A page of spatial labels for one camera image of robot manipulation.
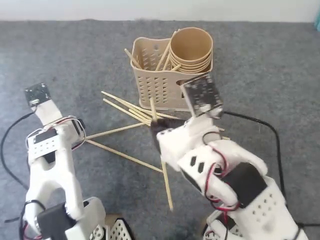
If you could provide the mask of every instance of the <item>white wall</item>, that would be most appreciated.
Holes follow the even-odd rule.
[[[0,20],[313,22],[320,0],[0,0]]]

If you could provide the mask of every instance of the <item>gray carpet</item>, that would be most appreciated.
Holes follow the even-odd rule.
[[[300,222],[320,222],[320,32],[306,23],[95,21],[0,22],[0,136],[28,113],[23,89],[46,82],[66,116],[81,117],[94,134],[135,123],[102,102],[101,90],[137,104],[133,71],[124,48],[135,38],[167,38],[196,26],[215,40],[214,72],[225,108],[248,114],[279,129],[288,205]],[[258,124],[225,116],[226,136],[265,160],[277,181],[275,138]],[[26,182],[25,136],[39,128],[32,116],[15,127],[5,157]],[[160,167],[146,127],[97,139]],[[85,198],[99,197],[107,213],[122,213],[137,240],[199,239],[213,211],[172,169],[168,170],[174,212],[169,211],[161,174],[93,145],[74,152],[76,175]],[[18,239],[17,223],[3,220],[21,211],[26,191],[0,168],[0,238]],[[56,192],[53,202],[62,202]],[[320,228],[306,230],[310,240]]]

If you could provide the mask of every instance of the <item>circuit board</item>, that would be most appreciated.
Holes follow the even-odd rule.
[[[198,117],[220,107],[223,102],[209,73],[187,80],[182,91],[192,116]]]
[[[34,107],[51,99],[48,86],[41,82],[24,90],[29,107]]]

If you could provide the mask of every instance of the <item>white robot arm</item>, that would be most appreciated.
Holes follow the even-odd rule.
[[[210,202],[222,203],[207,219],[204,240],[223,240],[227,230],[228,240],[308,239],[290,215],[277,184],[267,176],[265,162],[221,139],[208,116],[192,117],[180,127],[160,131],[156,138],[162,161],[181,172]],[[234,224],[225,223],[223,212]]]
[[[109,240],[120,234],[116,229],[112,234],[105,225],[106,212],[100,199],[83,200],[72,156],[86,139],[83,122],[74,116],[62,117],[44,83],[25,91],[44,127],[27,138],[30,185],[21,214],[20,222],[25,220],[26,224],[20,224],[20,239],[25,239],[28,226],[40,235],[37,239],[47,240]],[[46,209],[56,189],[64,190],[65,202]],[[124,219],[117,219],[116,224],[130,240]]]

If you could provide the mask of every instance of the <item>beige plastic basket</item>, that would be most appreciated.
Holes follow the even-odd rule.
[[[132,56],[143,68],[139,69],[134,66],[132,61],[130,62],[139,92],[139,103],[142,108],[150,109],[149,99],[153,98],[157,110],[188,111],[188,106],[180,89],[180,83],[204,72],[212,71],[213,60],[202,73],[189,74],[170,71],[172,68],[170,62],[166,70],[162,70],[165,60],[160,66],[161,71],[155,71],[169,41],[169,38],[139,37],[133,43]]]

